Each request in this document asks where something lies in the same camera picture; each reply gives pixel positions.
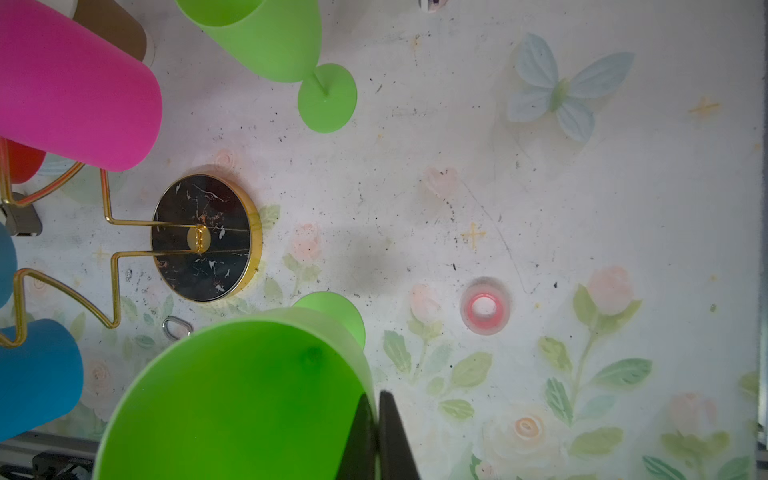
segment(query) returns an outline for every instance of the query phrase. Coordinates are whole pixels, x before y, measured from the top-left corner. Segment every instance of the pink cup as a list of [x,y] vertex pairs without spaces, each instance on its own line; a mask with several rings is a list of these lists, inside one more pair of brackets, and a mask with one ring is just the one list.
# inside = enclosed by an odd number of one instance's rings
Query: pink cup
[[35,0],[0,0],[0,137],[110,171],[154,146],[149,68]]

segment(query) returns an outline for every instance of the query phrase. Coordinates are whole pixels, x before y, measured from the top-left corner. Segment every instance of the brown cup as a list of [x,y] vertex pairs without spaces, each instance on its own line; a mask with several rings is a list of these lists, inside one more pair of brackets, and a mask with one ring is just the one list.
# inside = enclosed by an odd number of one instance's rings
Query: brown cup
[[144,27],[114,0],[78,0],[72,18],[138,61],[147,55]]

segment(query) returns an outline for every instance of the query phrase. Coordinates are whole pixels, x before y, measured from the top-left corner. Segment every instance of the green wine glass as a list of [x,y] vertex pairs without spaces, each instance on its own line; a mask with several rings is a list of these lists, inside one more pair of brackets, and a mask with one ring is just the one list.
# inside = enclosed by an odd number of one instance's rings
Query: green wine glass
[[181,11],[253,73],[301,81],[299,114],[320,133],[352,117],[357,87],[341,65],[317,66],[323,27],[317,0],[176,0]]

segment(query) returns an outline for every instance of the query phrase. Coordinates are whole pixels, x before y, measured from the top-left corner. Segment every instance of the metal clip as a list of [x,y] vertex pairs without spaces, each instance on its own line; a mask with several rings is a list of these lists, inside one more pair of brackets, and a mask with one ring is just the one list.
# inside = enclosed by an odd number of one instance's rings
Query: metal clip
[[191,335],[194,331],[194,327],[188,321],[182,320],[177,316],[169,315],[163,321],[163,333],[165,333],[165,336],[168,337],[171,342],[176,342],[177,340],[181,339],[170,332],[168,329],[168,322],[173,322],[184,327],[187,330],[187,336]]

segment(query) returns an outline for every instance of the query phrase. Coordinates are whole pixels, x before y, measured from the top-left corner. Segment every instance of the gold wire stand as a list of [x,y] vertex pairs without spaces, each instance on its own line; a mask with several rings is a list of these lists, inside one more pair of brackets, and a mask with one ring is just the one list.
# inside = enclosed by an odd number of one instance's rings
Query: gold wire stand
[[43,197],[47,197],[62,185],[69,182],[77,172],[82,170],[85,164],[76,163],[65,171],[59,178],[53,180],[50,184],[41,188],[40,190],[29,194],[21,200],[13,199],[13,191],[11,189],[11,157],[8,154],[8,141],[3,137],[0,137],[0,200],[4,205],[13,205],[16,207],[26,207],[33,202],[40,200]]
[[[79,164],[79,165],[80,167],[74,173],[72,173],[69,178],[71,178],[72,175],[76,174],[80,170],[80,168],[82,168],[82,164]],[[9,165],[8,165],[7,144],[3,139],[2,141],[0,141],[0,170],[2,170],[2,176],[4,177],[2,184],[5,185],[6,183],[5,181],[7,180],[8,191],[10,191],[10,173],[9,173],[10,170],[7,168],[8,166]],[[59,180],[61,180],[67,174],[64,174],[61,177],[59,177]],[[60,187],[61,184],[66,182],[69,178],[63,180],[56,188]],[[5,201],[5,187],[3,188],[4,188],[4,190],[2,191],[3,201]],[[38,198],[44,197],[45,195],[51,193],[53,190],[55,190],[55,188],[43,195],[40,195]],[[112,225],[128,225],[128,226],[140,226],[140,227],[194,228],[196,233],[195,248],[194,249],[190,248],[189,250],[116,252],[114,255],[112,255],[111,262],[110,262],[111,275],[112,275],[112,309],[114,311],[114,320],[112,321],[110,321],[109,318],[106,315],[104,315],[101,312],[101,310],[99,310],[93,303],[88,301],[88,299],[86,299],[80,293],[77,293],[76,291],[74,291],[71,287],[64,285],[62,282],[59,282],[55,278],[52,278],[44,274],[43,272],[39,272],[31,268],[22,268],[20,270],[17,270],[13,276],[13,300],[15,303],[16,338],[11,340],[7,336],[0,333],[0,346],[4,346],[6,348],[13,348],[16,346],[20,346],[27,339],[27,323],[26,323],[27,309],[26,309],[26,300],[24,295],[24,278],[26,278],[27,276],[30,276],[31,278],[39,280],[43,283],[47,283],[48,285],[53,286],[54,288],[63,292],[65,295],[70,296],[72,299],[74,299],[74,301],[76,301],[77,303],[80,303],[82,306],[88,309],[89,312],[93,313],[96,316],[96,318],[98,318],[101,321],[101,323],[104,324],[104,326],[106,326],[108,329],[113,329],[113,328],[117,328],[120,325],[120,318],[121,318],[120,270],[118,266],[118,261],[120,258],[122,257],[158,257],[162,255],[178,255],[178,254],[184,254],[184,253],[205,252],[207,248],[206,241],[205,241],[206,236],[210,236],[210,234],[208,233],[208,229],[204,225],[201,225],[201,224],[180,225],[180,224],[171,223],[171,222],[114,219],[112,217],[112,202],[109,194],[108,173],[106,170],[103,170],[103,169],[101,170],[101,196],[104,201],[104,218],[107,220],[107,222],[111,223]]]

